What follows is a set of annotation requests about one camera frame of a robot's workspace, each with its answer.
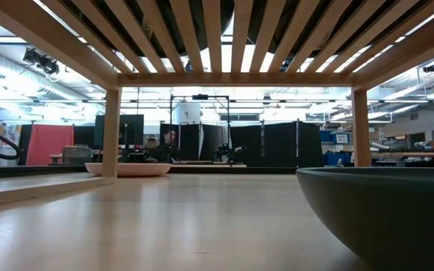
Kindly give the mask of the small pink plate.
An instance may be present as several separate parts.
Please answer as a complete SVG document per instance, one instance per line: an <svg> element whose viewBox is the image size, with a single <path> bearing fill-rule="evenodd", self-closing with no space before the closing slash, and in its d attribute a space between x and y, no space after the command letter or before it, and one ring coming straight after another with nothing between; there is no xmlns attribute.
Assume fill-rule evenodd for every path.
<svg viewBox="0 0 434 271"><path fill-rule="evenodd" d="M116 173L118 177L152 177L167 174L171 167L169 163L118 163ZM91 175L102 175L102 163L86 163L85 168Z"/></svg>

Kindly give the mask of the black plate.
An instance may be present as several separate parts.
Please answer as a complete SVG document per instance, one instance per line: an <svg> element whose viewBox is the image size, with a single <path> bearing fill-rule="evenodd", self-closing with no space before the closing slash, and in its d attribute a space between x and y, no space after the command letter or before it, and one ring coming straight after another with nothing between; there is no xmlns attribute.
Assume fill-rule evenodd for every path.
<svg viewBox="0 0 434 271"><path fill-rule="evenodd" d="M268 48L269 53L275 53L277 46L279 45L286 29L288 28L288 24L291 21L291 18L295 12L295 9L298 6L298 3L301 0L286 0L286 3L283 7L283 11L278 20L277 27L274 32L274 36L271 39L270 46ZM296 40L293 48L289 53L289 57L294 56L300 47L303 45L305 39L310 34L313 27L318 23L319 17L324 13L326 8L331 4L332 0L312 0L314 4L317 4L315 11L310 16L309 22L305 25L302 33L299 38ZM313 50L310 54L311 57L315 57L323 47L325 47L330 40L337 34L337 32L343 28L344 23L350 19L350 17L357 11L358 7L364 3L365 0L352 0L351 3L348 4L347 8L344 10L342 15L339 17L335 26L325 35L323 40L318 43L315 50ZM397 3L398 0L386 0L361 26L335 51L335 54L341 53L344 49L346 49L352 41L356 40L372 23L377 21L392 5ZM405 19L411 16L418 8L423 7L425 4L429 4L430 0L419 0L412 7L410 7L403 15L401 15L398 19L393 21L385 30L382 30L375 38L373 38L370 42L366 44L366 46L371 45L373 42L376 42L379 38L382 38L385 34L387 34L392 28L397 26L399 23L403 22ZM252 14L249 21L249 30L248 30L248 41L249 43L255 44L258 37L258 32L260 29L261 21L264 16L264 8L267 4L267 0L254 0L252 7Z"/></svg>

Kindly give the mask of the dark blue bowl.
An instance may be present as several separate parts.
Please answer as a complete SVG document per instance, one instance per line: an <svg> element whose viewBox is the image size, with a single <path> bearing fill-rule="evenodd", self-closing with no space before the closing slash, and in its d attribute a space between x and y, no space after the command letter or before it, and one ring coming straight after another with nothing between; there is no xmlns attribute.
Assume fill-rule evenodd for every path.
<svg viewBox="0 0 434 271"><path fill-rule="evenodd" d="M434 168L300 168L325 227L376 269L434 271Z"/></svg>

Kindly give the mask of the wooden slatted shelf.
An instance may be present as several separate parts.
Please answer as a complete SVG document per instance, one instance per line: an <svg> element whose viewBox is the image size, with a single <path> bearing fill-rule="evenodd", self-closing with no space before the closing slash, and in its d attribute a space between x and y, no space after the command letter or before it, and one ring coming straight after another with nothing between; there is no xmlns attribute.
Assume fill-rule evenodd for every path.
<svg viewBox="0 0 434 271"><path fill-rule="evenodd" d="M356 30L370 16L363 9L338 30L319 59L305 70L301 65L324 35L332 29L348 6L346 0L331 0L299 48L289 67L280 71L316 8L316 0L300 0L288 29L277 47L269 69L261 71L264 54L276 30L281 5L267 4L259 29L251 67L243 72L244 47L252 13L252 0L236 0L231 49L231 70L222 70L220 3L203 0L204 26L209 45L211 71L205 72L194 31L188 0L170 0L176 24L193 69L184 70L178 51L164 23L156 0L137 0L148 16L154 33L171 62L167 68L145 37L123 0L111 3L121 24L140 49L135 53L114 26L102 15L93 0L70 0L112 43L111 53L62 0L0 0L0 26L56 58L106 92L105 141L102 175L117 175L118 118L124 87L351 87L355 164L369 166L366 93L385 81L434 57L434 0L415 13L417 0L396 0L362 34Z"/></svg>

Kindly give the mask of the black partition curtain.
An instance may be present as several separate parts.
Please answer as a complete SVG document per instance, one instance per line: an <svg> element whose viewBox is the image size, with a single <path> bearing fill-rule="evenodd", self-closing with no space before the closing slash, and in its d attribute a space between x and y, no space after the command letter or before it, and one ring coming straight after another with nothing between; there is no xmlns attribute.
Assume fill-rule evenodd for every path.
<svg viewBox="0 0 434 271"><path fill-rule="evenodd" d="M233 147L245 147L235 159L248 167L322 167L319 127L288 122L231 128Z"/></svg>
<svg viewBox="0 0 434 271"><path fill-rule="evenodd" d="M219 146L225 143L225 130L208 124L181 125L179 141L181 160L213 161Z"/></svg>

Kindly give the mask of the white cylindrical tank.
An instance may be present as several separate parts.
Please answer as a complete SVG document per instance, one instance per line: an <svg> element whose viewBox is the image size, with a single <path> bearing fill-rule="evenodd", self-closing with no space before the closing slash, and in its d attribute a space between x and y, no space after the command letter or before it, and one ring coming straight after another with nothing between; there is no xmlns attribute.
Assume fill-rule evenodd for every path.
<svg viewBox="0 0 434 271"><path fill-rule="evenodd" d="M196 124L201 121L201 107L195 102L181 102L173 109L176 124Z"/></svg>

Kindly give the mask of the person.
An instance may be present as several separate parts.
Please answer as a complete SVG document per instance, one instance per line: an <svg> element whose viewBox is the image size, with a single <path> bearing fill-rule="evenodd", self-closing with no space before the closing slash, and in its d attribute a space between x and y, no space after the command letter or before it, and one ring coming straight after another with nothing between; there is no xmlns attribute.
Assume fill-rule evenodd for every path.
<svg viewBox="0 0 434 271"><path fill-rule="evenodd" d="M160 143L166 147L176 146L176 131L173 128L166 128L161 134Z"/></svg>

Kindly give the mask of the blue storage bin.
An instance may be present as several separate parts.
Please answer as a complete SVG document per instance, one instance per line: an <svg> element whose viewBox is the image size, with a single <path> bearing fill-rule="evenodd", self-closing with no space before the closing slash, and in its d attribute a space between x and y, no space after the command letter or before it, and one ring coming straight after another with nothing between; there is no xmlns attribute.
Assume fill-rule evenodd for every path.
<svg viewBox="0 0 434 271"><path fill-rule="evenodd" d="M328 130L321 130L319 132L321 142L328 142L330 144L348 144L350 143L350 135L346 132L333 132Z"/></svg>
<svg viewBox="0 0 434 271"><path fill-rule="evenodd" d="M322 155L324 166L338 166L351 163L352 153L348 151L327 151Z"/></svg>

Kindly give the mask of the grey crate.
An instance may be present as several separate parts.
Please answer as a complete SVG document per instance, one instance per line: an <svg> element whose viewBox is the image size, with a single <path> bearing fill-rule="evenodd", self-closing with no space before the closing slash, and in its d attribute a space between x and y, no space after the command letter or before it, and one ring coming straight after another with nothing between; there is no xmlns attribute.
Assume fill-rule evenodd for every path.
<svg viewBox="0 0 434 271"><path fill-rule="evenodd" d="M62 153L63 164L85 164L92 158L92 150L85 146L64 147Z"/></svg>

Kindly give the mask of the red fabric panel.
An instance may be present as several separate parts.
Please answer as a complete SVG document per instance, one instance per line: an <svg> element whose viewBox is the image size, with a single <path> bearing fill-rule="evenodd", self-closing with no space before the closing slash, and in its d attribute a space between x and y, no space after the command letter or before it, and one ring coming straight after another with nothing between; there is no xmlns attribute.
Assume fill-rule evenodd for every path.
<svg viewBox="0 0 434 271"><path fill-rule="evenodd" d="M52 154L60 154L64 147L74 144L73 126L32 125L27 166L47 166Z"/></svg>

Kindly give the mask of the colourful poster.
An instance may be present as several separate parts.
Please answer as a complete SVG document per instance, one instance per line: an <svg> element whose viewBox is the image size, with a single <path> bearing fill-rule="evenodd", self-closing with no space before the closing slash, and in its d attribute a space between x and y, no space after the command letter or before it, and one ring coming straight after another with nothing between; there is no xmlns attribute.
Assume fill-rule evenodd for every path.
<svg viewBox="0 0 434 271"><path fill-rule="evenodd" d="M4 136L18 146L20 143L21 129L21 125L0 123L0 136ZM16 151L9 144L0 140L0 154L15 155ZM5 160L0 158L0 167L16 166L17 163L18 159Z"/></svg>

